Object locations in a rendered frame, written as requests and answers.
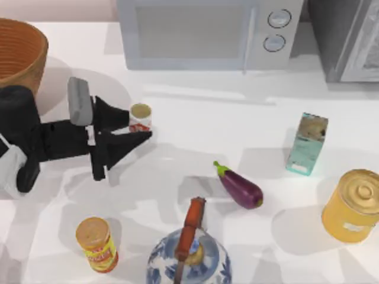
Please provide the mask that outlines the small red and white can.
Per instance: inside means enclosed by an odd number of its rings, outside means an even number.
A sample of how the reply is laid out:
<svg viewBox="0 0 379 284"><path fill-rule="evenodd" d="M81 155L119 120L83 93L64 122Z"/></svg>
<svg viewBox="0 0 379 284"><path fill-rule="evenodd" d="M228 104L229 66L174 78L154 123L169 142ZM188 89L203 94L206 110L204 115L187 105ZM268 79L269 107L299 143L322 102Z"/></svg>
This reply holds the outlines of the small red and white can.
<svg viewBox="0 0 379 284"><path fill-rule="evenodd" d="M130 108L129 130L131 132L150 131L152 127L152 109L146 104L134 104Z"/></svg>

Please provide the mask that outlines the orange woven basket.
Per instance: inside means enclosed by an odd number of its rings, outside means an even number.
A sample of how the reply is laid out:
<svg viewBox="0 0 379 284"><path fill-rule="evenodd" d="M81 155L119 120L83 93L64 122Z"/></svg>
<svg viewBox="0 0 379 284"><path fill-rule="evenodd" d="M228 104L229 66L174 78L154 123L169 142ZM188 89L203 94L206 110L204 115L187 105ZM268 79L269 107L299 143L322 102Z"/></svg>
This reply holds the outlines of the orange woven basket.
<svg viewBox="0 0 379 284"><path fill-rule="evenodd" d="M35 26L0 18L0 87L21 85L37 96L49 42Z"/></svg>

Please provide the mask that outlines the yellow and red can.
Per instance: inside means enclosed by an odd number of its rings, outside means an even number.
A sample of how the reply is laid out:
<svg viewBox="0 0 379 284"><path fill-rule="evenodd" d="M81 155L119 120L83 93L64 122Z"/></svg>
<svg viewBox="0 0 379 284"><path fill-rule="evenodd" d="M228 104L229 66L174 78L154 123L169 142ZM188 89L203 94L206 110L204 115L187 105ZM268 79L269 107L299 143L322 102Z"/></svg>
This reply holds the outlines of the yellow and red can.
<svg viewBox="0 0 379 284"><path fill-rule="evenodd" d="M76 240L94 271L109 273L117 265L118 251L106 220L99 217L84 219L76 228Z"/></svg>

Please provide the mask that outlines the pale microwave oven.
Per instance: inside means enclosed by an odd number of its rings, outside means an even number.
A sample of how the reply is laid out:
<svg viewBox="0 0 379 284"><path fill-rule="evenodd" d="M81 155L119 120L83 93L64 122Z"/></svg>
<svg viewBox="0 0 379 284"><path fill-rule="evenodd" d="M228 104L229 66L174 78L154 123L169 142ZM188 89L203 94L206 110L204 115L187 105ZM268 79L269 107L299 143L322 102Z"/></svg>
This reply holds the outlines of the pale microwave oven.
<svg viewBox="0 0 379 284"><path fill-rule="evenodd" d="M304 0L116 0L126 65L130 70L239 70L242 72L250 12L256 9L248 69L287 66ZM268 16L286 9L292 20L272 28ZM267 36L285 47L267 52Z"/></svg>

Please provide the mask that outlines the purple eggplant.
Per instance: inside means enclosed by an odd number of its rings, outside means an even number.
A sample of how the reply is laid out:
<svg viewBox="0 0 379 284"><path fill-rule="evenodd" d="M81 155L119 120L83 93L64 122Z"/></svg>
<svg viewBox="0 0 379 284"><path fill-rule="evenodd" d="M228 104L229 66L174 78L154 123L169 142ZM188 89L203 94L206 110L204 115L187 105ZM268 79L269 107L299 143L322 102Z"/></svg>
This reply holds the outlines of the purple eggplant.
<svg viewBox="0 0 379 284"><path fill-rule="evenodd" d="M217 175L233 200L245 209L255 209L260 207L264 201L262 189L243 176L214 161Z"/></svg>

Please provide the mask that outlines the blue and white teapot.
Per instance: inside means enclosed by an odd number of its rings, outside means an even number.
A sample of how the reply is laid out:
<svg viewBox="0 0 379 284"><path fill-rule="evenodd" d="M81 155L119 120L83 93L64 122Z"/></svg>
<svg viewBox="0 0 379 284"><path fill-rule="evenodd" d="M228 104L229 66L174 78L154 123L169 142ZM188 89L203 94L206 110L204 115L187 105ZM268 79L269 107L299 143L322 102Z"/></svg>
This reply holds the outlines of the blue and white teapot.
<svg viewBox="0 0 379 284"><path fill-rule="evenodd" d="M203 229L205 203L205 198L193 198L182 228L155 245L146 284L232 284L227 250Z"/></svg>

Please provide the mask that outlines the microwave knob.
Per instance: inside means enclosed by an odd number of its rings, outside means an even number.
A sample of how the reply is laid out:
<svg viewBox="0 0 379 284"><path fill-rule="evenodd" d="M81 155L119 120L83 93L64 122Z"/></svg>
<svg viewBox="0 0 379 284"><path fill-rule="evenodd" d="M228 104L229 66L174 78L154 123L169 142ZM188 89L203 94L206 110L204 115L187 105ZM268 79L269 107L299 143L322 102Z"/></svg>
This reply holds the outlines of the microwave knob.
<svg viewBox="0 0 379 284"><path fill-rule="evenodd" d="M291 20L291 12L286 9L272 11L268 16L268 24L276 29L286 27Z"/></svg>
<svg viewBox="0 0 379 284"><path fill-rule="evenodd" d="M286 45L286 39L279 35L269 35L263 42L263 47L267 52L275 53L282 50Z"/></svg>

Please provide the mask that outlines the teal carton box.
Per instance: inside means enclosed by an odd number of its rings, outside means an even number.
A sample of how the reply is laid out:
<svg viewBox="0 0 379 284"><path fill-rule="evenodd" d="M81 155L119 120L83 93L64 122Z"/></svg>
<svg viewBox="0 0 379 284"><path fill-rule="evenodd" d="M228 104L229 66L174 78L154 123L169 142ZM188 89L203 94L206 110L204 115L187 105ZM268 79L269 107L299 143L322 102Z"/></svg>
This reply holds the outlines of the teal carton box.
<svg viewBox="0 0 379 284"><path fill-rule="evenodd" d="M325 142L329 120L304 112L295 135L285 168L310 176Z"/></svg>

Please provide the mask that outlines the large yellow can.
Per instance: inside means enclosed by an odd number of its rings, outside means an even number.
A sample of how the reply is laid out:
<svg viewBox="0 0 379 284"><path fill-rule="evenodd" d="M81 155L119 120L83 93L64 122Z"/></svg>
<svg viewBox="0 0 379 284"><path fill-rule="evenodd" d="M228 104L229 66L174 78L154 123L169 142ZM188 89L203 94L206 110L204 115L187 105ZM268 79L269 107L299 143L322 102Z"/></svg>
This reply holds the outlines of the large yellow can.
<svg viewBox="0 0 379 284"><path fill-rule="evenodd" d="M323 208L325 230L343 243L359 243L378 222L379 174L365 169L346 172Z"/></svg>

